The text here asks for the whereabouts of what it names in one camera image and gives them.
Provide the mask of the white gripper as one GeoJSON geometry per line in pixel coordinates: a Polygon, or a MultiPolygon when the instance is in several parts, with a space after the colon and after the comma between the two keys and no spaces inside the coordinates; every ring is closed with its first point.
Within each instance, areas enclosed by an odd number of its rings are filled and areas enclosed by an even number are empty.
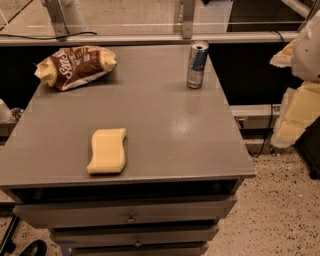
{"type": "Polygon", "coordinates": [[[320,116],[320,10],[270,64],[290,67],[294,76],[304,81],[297,89],[288,88],[283,95],[280,116],[276,120],[271,144],[277,148],[293,145],[320,116]]]}

